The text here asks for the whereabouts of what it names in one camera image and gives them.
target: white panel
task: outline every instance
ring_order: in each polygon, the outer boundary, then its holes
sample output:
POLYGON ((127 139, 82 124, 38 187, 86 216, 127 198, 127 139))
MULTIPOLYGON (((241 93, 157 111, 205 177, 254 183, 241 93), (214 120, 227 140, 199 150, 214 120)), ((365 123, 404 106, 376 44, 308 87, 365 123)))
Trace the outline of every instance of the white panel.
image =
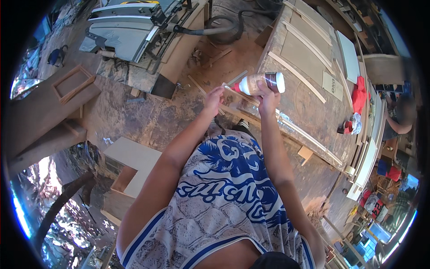
POLYGON ((124 193, 134 198, 140 193, 143 183, 161 156, 161 152, 146 147, 125 137, 119 138, 104 152, 105 155, 137 170, 124 193))
POLYGON ((341 49, 347 70, 347 80, 357 84, 357 77, 360 76, 360 67, 358 66, 358 59, 354 44, 341 32, 337 31, 337 33, 339 42, 341 43, 341 49))
POLYGON ((357 201, 358 197, 360 196, 361 191, 360 191, 360 186, 358 186, 357 184, 353 184, 350 191, 347 194, 347 197, 349 199, 353 199, 354 201, 357 201))
POLYGON ((364 187, 366 185, 367 179, 369 178, 370 172, 375 165, 375 155, 377 153, 377 146, 375 141, 371 138, 369 146, 367 147, 366 154, 360 169, 359 174, 355 180, 355 184, 364 187))

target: dust collection hose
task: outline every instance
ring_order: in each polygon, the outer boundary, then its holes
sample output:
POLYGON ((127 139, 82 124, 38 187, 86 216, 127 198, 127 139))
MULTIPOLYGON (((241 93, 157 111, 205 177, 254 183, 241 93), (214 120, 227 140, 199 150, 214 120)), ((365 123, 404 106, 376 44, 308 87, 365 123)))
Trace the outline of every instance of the dust collection hose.
POLYGON ((238 17, 239 17, 239 24, 231 17, 229 16, 225 16, 225 15, 218 15, 215 16, 213 18, 210 18, 207 21, 207 29, 200 29, 200 30, 190 30, 184 27, 181 27, 179 25, 176 24, 169 24, 166 27, 166 30, 169 32, 173 32, 173 33, 184 33, 184 34, 189 34, 189 35, 207 35, 208 38, 213 41, 214 43, 220 44, 220 45, 227 45, 227 44, 231 44, 236 40, 239 40, 240 37, 242 36, 243 33, 243 18, 242 18, 242 13, 243 12, 255 12, 258 14, 270 14, 273 11, 265 11, 265 10, 258 10, 258 9, 244 9, 244 10, 240 10, 238 12, 238 17), (228 21, 230 21, 232 23, 231 26, 229 27, 222 27, 222 28, 212 28, 212 23, 215 20, 218 19, 226 19, 228 21), (229 38, 220 38, 220 37, 216 37, 214 36, 214 34, 220 34, 220 33, 225 33, 228 32, 230 30, 233 30, 234 28, 236 28, 239 25, 239 28, 237 30, 237 33, 235 33, 233 36, 229 37, 229 38))

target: plywood sheet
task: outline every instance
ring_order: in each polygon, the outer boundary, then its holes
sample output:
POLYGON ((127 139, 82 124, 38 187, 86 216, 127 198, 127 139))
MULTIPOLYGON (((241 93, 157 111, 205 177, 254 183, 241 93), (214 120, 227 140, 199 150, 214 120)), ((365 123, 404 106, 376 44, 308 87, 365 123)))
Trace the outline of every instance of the plywood sheet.
POLYGON ((290 24, 294 26, 324 54, 327 59, 332 57, 332 49, 330 45, 319 35, 307 22, 305 22, 296 12, 293 13, 290 24))
POLYGON ((326 67, 308 47, 290 32, 285 37, 281 57, 303 71, 306 74, 305 78, 310 77, 318 85, 323 85, 323 71, 326 67))
POLYGON ((317 24, 319 24, 328 34, 330 33, 330 27, 331 25, 313 8, 308 6, 305 2, 302 0, 296 0, 294 6, 301 11, 303 11, 304 14, 308 15, 311 19, 313 19, 317 24))
POLYGON ((161 156, 160 151, 125 137, 120 137, 103 153, 137 170, 137 173, 124 190, 124 193, 131 197, 137 197, 146 178, 161 156))
POLYGON ((322 78, 322 87, 334 97, 342 101, 342 98, 344 96, 344 88, 339 81, 335 80, 330 74, 325 71, 322 78))
POLYGON ((341 32, 337 31, 337 34, 339 36, 345 68, 347 70, 347 80, 357 84, 357 77, 360 76, 360 68, 358 66, 358 59, 354 44, 341 32))

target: mdf board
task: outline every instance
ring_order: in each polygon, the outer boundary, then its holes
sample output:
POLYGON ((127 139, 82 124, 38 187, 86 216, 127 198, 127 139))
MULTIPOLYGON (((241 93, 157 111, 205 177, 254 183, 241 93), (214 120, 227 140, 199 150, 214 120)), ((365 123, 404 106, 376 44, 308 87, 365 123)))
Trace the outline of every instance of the mdf board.
MULTIPOLYGON (((196 18, 193 20, 189 29, 198 30, 204 28, 204 12, 203 9, 200 10, 196 18)), ((172 54, 170 55, 168 61, 163 65, 160 70, 160 74, 167 78, 172 83, 178 81, 181 75, 182 69, 187 63, 190 54, 194 51, 195 46, 199 42, 201 36, 198 35, 188 35, 182 34, 182 38, 176 45, 172 54)))
POLYGON ((76 133, 63 124, 55 126, 9 162, 10 174, 17 174, 45 157, 86 140, 86 130, 82 126, 74 121, 68 121, 68 125, 76 133))
POLYGON ((101 91, 93 83, 77 93, 66 104, 61 104, 52 84, 72 70, 74 66, 65 66, 45 81, 38 84, 27 97, 13 102, 9 108, 9 115, 13 115, 7 122, 6 155, 12 159, 33 142, 57 126, 68 115, 79 109, 101 91))
POLYGON ((281 57, 305 73, 305 78, 310 77, 318 85, 323 85, 323 71, 326 67, 306 45, 290 32, 287 32, 285 37, 281 57))
POLYGON ((160 151, 146 147, 125 137, 120 137, 103 153, 137 170, 137 173, 124 190, 125 194, 132 197, 137 197, 146 178, 161 156, 160 151))
POLYGON ((402 58, 385 54, 376 55, 363 56, 367 75, 372 84, 404 85, 406 75, 402 58))
POLYGON ((324 29, 324 31, 326 31, 326 33, 330 33, 331 25, 318 12, 308 6, 308 4, 302 0, 296 0, 294 6, 313 19, 319 26, 321 26, 321 28, 324 29))
POLYGON ((300 15, 293 12, 290 24, 299 32, 306 36, 323 54, 330 60, 332 57, 332 49, 329 44, 319 35, 300 15))
POLYGON ((345 68, 347 70, 347 80, 357 84, 357 77, 360 76, 360 68, 358 66, 357 54, 354 44, 341 32, 337 31, 342 55, 344 58, 345 68))

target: wooden board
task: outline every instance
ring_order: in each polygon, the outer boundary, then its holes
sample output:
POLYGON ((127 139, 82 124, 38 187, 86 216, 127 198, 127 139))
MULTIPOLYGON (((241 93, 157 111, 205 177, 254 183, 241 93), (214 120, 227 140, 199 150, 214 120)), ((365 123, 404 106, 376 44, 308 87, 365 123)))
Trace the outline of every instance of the wooden board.
POLYGON ((326 33, 330 32, 330 24, 318 12, 308 6, 308 4, 306 4, 302 0, 296 0, 294 6, 306 15, 308 15, 313 21, 315 21, 319 26, 321 26, 321 28, 324 29, 326 33))
POLYGON ((62 105, 52 90, 52 84, 72 70, 73 67, 65 66, 59 69, 48 79, 42 81, 27 97, 11 105, 8 113, 13 115, 13 122, 7 123, 6 139, 8 143, 5 144, 9 159, 22 152, 67 118, 68 115, 79 109, 81 105, 101 92, 92 83, 62 105))
POLYGON ((374 54, 363 58, 372 84, 405 84, 405 66, 400 56, 374 54))
POLYGON ((332 57, 332 46, 328 45, 324 38, 295 12, 291 17, 291 25, 306 36, 326 58, 330 59, 332 57))
POLYGON ((45 157, 86 140, 86 130, 83 127, 73 121, 68 124, 78 135, 62 124, 55 126, 8 163, 9 173, 17 174, 45 157))
POLYGON ((342 101, 344 96, 344 88, 339 81, 335 80, 329 73, 325 71, 322 77, 322 88, 332 94, 338 100, 342 101))
POLYGON ((286 34, 280 56, 305 73, 305 77, 310 77, 322 86, 324 64, 291 32, 286 34))
POLYGON ((125 194, 137 197, 162 152, 136 143, 125 137, 120 137, 103 153, 137 170, 136 175, 124 190, 125 194))

